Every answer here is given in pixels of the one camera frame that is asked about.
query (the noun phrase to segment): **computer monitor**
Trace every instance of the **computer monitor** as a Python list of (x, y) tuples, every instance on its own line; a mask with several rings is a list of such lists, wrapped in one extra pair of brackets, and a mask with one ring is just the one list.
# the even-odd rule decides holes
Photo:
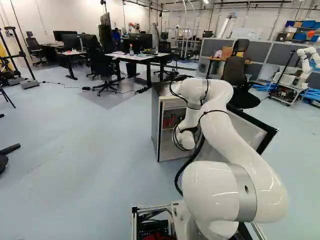
[(213, 35), (213, 31), (203, 31), (202, 37), (203, 38), (211, 38)]
[(123, 52), (129, 53), (130, 45), (132, 45), (132, 50), (134, 54), (139, 54), (142, 48), (142, 43), (139, 39), (123, 39)]
[(152, 34), (129, 33), (129, 40), (136, 42), (139, 41), (142, 50), (153, 48)]
[(168, 37), (169, 37), (169, 33), (168, 33), (168, 32), (162, 32), (162, 33), (161, 33), (161, 38), (162, 38), (164, 41), (167, 40)]
[(77, 31), (53, 31), (54, 39), (58, 42), (62, 42), (62, 34), (78, 34)]
[(66, 50), (81, 50), (80, 38), (82, 34), (62, 34), (62, 41)]

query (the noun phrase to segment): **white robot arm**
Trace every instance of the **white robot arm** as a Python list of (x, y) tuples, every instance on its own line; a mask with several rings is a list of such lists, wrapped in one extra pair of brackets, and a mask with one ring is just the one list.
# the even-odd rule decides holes
[(320, 56), (313, 46), (298, 49), (296, 51), (296, 54), (300, 57), (300, 60), (302, 62), (302, 74), (299, 78), (299, 85), (302, 86), (306, 82), (312, 71), (312, 67), (310, 66), (307, 54), (311, 54), (311, 58), (315, 61), (317, 68), (320, 68)]
[(174, 130), (175, 143), (186, 150), (194, 148), (188, 129), (200, 122), (205, 139), (228, 160), (195, 161), (183, 172), (183, 198), (200, 232), (209, 240), (228, 239), (237, 222), (270, 223), (283, 218), (288, 209), (285, 187), (229, 118), (226, 104), (233, 87), (223, 80), (187, 78), (177, 91), (188, 107)]

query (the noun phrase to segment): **person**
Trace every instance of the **person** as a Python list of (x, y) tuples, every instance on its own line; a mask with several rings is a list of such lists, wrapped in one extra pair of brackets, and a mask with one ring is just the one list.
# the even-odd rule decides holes
[(112, 32), (112, 40), (115, 42), (115, 45), (119, 47), (121, 37), (120, 37), (119, 29), (117, 27)]

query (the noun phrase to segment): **blue storage bin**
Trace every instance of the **blue storage bin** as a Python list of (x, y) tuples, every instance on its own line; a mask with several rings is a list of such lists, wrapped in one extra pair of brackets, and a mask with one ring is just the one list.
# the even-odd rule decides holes
[(319, 35), (314, 35), (311, 39), (310, 39), (310, 42), (313, 42), (315, 43), (319, 38)]
[(295, 25), (295, 21), (286, 21), (285, 27), (293, 27)]
[(307, 39), (307, 34), (304, 32), (297, 32), (294, 34), (293, 36), (294, 40), (300, 40), (300, 41), (304, 41)]
[(320, 21), (316, 21), (313, 26), (315, 29), (320, 29)]
[(305, 20), (302, 21), (303, 28), (313, 28), (315, 26), (316, 20)]

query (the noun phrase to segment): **blue shirt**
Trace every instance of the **blue shirt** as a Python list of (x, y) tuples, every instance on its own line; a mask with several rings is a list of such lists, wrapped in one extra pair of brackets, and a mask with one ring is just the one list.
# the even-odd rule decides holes
[(115, 41), (119, 42), (119, 41), (121, 40), (121, 38), (120, 38), (120, 33), (114, 31), (114, 32), (112, 33), (112, 38), (113, 38)]

